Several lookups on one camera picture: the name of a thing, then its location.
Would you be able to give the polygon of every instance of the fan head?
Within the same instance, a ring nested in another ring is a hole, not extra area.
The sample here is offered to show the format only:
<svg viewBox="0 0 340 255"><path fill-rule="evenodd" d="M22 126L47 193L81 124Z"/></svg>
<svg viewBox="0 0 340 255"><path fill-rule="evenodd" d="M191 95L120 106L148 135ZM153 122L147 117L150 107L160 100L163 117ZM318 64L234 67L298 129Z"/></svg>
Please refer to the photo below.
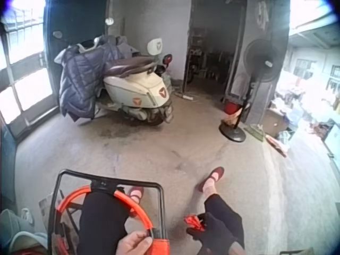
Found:
<svg viewBox="0 0 340 255"><path fill-rule="evenodd" d="M257 39L244 52L244 66L248 75L255 75L262 82L275 79L282 68L279 52L270 41Z"/></svg>

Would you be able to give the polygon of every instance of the doorway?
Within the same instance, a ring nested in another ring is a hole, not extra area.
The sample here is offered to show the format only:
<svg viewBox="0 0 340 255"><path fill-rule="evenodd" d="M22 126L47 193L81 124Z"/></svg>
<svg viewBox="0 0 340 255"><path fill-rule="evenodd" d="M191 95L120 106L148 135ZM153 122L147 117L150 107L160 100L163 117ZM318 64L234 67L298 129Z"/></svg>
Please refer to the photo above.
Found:
<svg viewBox="0 0 340 255"><path fill-rule="evenodd" d="M0 111L14 137L57 107L44 50L45 0L14 0L0 33Z"/></svg>
<svg viewBox="0 0 340 255"><path fill-rule="evenodd" d="M246 1L193 0L183 92L221 100L236 69Z"/></svg>

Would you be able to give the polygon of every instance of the window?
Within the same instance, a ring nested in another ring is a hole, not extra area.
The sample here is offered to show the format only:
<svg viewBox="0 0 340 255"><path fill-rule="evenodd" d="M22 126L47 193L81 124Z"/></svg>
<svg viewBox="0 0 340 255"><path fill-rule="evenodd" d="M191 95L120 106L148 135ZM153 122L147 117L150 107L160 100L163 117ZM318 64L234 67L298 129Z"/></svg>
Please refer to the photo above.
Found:
<svg viewBox="0 0 340 255"><path fill-rule="evenodd" d="M12 87L8 87L0 93L0 111L7 124L20 115Z"/></svg>
<svg viewBox="0 0 340 255"><path fill-rule="evenodd" d="M44 6L45 0L12 0L1 18L0 111L17 134L55 105L44 61Z"/></svg>
<svg viewBox="0 0 340 255"><path fill-rule="evenodd" d="M331 68L330 76L340 78L340 65L333 65Z"/></svg>
<svg viewBox="0 0 340 255"><path fill-rule="evenodd" d="M333 94L340 92L340 65L332 66L326 90L331 90Z"/></svg>
<svg viewBox="0 0 340 255"><path fill-rule="evenodd" d="M43 17L45 2L34 0L32 7L14 0L2 19L7 31L11 64L44 50Z"/></svg>
<svg viewBox="0 0 340 255"><path fill-rule="evenodd" d="M17 81L15 88L24 111L45 97L52 95L46 68Z"/></svg>
<svg viewBox="0 0 340 255"><path fill-rule="evenodd" d="M298 59L295 65L294 75L307 80L313 76L315 67L316 61Z"/></svg>

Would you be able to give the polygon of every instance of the red bucket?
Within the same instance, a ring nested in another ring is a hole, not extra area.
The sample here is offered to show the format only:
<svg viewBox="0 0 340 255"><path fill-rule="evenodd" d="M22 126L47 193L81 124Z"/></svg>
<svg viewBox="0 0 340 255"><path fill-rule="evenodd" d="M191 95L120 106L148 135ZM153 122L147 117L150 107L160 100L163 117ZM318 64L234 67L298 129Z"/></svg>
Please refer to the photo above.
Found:
<svg viewBox="0 0 340 255"><path fill-rule="evenodd" d="M228 101L225 103L224 112L228 115L232 115L236 113L240 108L241 105Z"/></svg>

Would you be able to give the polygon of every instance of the standing fan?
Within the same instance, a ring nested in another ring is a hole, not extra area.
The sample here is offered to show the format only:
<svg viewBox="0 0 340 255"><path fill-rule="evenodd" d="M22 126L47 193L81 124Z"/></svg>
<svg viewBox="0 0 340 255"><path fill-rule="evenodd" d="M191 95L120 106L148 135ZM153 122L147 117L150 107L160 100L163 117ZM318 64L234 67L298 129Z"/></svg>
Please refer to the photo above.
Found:
<svg viewBox="0 0 340 255"><path fill-rule="evenodd" d="M247 46L243 62L246 72L250 76L250 81L241 113L234 127L228 126L224 122L219 126L221 134L234 142L243 142L245 140L245 133L239 128L239 123L256 83L272 81L278 76L282 68L278 51L270 41L264 39L257 39Z"/></svg>

